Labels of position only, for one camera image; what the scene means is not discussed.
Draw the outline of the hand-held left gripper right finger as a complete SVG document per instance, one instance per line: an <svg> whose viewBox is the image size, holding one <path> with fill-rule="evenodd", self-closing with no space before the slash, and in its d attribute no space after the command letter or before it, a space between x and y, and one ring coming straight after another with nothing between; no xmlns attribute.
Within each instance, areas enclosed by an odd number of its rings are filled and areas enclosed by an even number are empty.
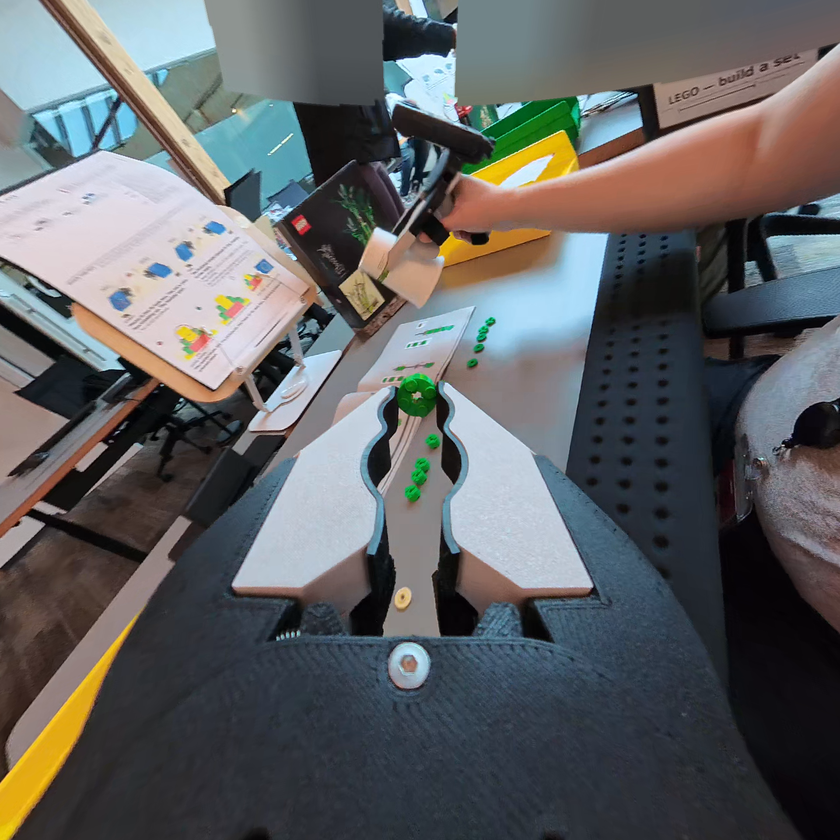
<svg viewBox="0 0 840 840"><path fill-rule="evenodd" d="M452 484L433 575L440 634L471 635L498 603L522 613L537 600L590 596L592 577L530 447L446 382L436 419Z"/></svg>

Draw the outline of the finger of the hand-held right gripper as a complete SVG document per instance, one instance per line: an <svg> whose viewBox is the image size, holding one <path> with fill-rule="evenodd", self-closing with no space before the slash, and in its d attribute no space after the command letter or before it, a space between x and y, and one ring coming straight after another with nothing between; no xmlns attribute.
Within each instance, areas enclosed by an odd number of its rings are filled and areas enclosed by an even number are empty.
<svg viewBox="0 0 840 840"><path fill-rule="evenodd" d="M408 254L387 270L387 288L416 309L426 306L438 285L445 258Z"/></svg>
<svg viewBox="0 0 840 840"><path fill-rule="evenodd" d="M401 238L389 230L377 227L372 232L360 259L359 271L367 277L385 283L389 274L401 262Z"/></svg>

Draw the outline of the person's right forearm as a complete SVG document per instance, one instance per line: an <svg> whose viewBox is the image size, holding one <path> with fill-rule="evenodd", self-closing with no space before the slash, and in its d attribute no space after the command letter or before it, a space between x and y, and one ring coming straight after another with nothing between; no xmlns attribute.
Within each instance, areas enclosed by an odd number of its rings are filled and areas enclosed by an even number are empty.
<svg viewBox="0 0 840 840"><path fill-rule="evenodd" d="M762 102L515 190L505 220L569 233L669 232L838 194L838 50Z"/></svg>

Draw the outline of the grey desk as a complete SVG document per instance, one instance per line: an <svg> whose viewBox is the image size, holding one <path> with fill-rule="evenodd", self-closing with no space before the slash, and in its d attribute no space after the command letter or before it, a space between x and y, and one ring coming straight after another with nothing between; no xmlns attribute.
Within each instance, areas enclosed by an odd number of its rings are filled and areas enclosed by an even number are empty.
<svg viewBox="0 0 840 840"><path fill-rule="evenodd" d="M466 334L448 380L527 444L566 467L606 239L553 234L447 269L427 311L495 317L479 365ZM106 480L70 512L147 552L141 563L43 527L2 566L2 774L204 532L143 470Z"/></svg>

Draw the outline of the person's right hand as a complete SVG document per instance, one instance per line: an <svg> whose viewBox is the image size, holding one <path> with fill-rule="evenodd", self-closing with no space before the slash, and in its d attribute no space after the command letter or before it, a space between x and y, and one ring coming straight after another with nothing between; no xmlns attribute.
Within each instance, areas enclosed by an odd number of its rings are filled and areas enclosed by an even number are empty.
<svg viewBox="0 0 840 840"><path fill-rule="evenodd" d="M514 190L462 175L436 211L437 220L457 239L469 244L475 236L517 228L508 217Z"/></svg>

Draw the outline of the black bamboo set box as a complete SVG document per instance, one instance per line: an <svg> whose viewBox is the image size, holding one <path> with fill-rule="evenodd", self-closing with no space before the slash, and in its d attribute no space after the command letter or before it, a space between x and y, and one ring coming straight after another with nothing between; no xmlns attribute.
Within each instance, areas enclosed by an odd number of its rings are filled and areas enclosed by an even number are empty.
<svg viewBox="0 0 840 840"><path fill-rule="evenodd" d="M380 163L352 161L279 221L291 252L338 315L367 339L404 300L360 271L377 228L391 232L403 200Z"/></svg>

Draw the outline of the building instruction booklet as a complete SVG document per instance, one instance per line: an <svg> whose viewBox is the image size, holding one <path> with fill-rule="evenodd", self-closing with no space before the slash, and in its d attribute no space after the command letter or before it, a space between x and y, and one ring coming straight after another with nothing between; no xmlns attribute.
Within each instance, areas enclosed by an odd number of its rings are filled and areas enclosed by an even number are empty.
<svg viewBox="0 0 840 840"><path fill-rule="evenodd" d="M475 307L467 307L399 325L378 359L360 379L356 392L346 395L337 407L336 424L383 389L397 391L400 383L414 373L429 376L437 385L473 317Z"/></svg>

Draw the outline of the green plastic bin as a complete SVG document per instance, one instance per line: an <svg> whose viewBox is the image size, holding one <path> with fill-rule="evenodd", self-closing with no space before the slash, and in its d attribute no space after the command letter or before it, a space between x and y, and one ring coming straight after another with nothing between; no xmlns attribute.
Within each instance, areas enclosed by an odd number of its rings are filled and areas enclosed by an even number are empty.
<svg viewBox="0 0 840 840"><path fill-rule="evenodd" d="M482 130L486 136L498 139L502 135L536 120L537 124L558 124L561 129L581 125L581 108L577 97L529 101L521 107Z"/></svg>
<svg viewBox="0 0 840 840"><path fill-rule="evenodd" d="M477 164L465 164L462 172L466 175L472 175L489 165L498 163L509 156L524 150L541 140L550 137L557 132L565 132L569 140L574 143L577 141L581 128L581 117L577 111L570 112L569 115L551 115L550 111L539 115L538 117L525 122L516 129L501 135L497 140L495 149L491 157Z"/></svg>

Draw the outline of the yellow plastic bin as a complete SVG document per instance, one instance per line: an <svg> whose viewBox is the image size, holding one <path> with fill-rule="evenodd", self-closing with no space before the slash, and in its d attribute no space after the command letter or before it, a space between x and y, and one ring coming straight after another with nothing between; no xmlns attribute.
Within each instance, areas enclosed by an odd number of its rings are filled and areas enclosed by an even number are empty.
<svg viewBox="0 0 840 840"><path fill-rule="evenodd" d="M112 662L139 615L110 645L1 782L1 838L13 838L67 761Z"/></svg>
<svg viewBox="0 0 840 840"><path fill-rule="evenodd" d="M489 164L472 177L496 186L521 188L561 178L579 169L579 157L572 142L566 132L559 131L496 163ZM521 228L493 232L484 245L471 245L465 240L449 236L440 247L440 255L444 258L445 267L451 267L549 236L548 230Z"/></svg>

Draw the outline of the black perforated panel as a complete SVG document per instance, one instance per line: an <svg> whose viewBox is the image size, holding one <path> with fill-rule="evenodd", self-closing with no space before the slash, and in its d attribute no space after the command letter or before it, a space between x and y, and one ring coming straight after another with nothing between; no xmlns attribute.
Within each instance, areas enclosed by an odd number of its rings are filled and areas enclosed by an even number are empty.
<svg viewBox="0 0 840 840"><path fill-rule="evenodd" d="M565 473L670 585L727 686L703 354L696 235L611 235Z"/></svg>

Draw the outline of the printed instruction sheet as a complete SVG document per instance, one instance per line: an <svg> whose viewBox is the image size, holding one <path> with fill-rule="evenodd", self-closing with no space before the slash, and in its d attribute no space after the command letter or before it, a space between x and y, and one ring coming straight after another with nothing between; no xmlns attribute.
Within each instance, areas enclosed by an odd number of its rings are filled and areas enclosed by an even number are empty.
<svg viewBox="0 0 840 840"><path fill-rule="evenodd" d="M110 152L1 199L3 259L212 392L314 297L269 247L177 175Z"/></svg>

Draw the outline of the wooden-edged side table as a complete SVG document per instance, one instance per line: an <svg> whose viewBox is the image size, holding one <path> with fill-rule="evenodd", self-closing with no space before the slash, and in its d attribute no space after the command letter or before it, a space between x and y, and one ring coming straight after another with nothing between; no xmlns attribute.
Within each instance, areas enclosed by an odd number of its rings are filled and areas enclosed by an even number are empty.
<svg viewBox="0 0 840 840"><path fill-rule="evenodd" d="M67 423L47 441L45 454L28 456L20 464L22 470L15 468L17 474L4 478L1 535L17 526L159 384L154 378L138 384L130 374L124 374L80 413L80 420Z"/></svg>

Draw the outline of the black white marker signboard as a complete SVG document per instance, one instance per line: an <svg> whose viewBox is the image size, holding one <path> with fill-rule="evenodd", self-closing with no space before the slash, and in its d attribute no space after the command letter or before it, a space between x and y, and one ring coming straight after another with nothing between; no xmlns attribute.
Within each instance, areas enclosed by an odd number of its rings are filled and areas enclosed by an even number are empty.
<svg viewBox="0 0 840 840"><path fill-rule="evenodd" d="M647 142L761 102L788 87L834 45L755 61L687 80L634 88Z"/></svg>

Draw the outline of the person's grey printed shirt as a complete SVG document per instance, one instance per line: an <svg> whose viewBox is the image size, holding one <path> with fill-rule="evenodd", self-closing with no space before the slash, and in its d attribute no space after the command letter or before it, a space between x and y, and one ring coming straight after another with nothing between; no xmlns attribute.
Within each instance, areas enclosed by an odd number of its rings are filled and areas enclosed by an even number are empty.
<svg viewBox="0 0 840 840"><path fill-rule="evenodd" d="M747 394L736 442L752 507L799 595L839 629L839 318Z"/></svg>

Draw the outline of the black office chair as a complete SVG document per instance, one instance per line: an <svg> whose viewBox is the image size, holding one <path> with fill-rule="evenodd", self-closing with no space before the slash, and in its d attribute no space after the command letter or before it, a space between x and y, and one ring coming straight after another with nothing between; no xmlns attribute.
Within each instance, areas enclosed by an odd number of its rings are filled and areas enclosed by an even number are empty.
<svg viewBox="0 0 840 840"><path fill-rule="evenodd" d="M729 341L729 358L743 357L744 338L781 333L789 338L827 324L839 313L839 268L779 278L771 237L839 235L837 218L768 213L726 223L727 291L701 310L708 340Z"/></svg>

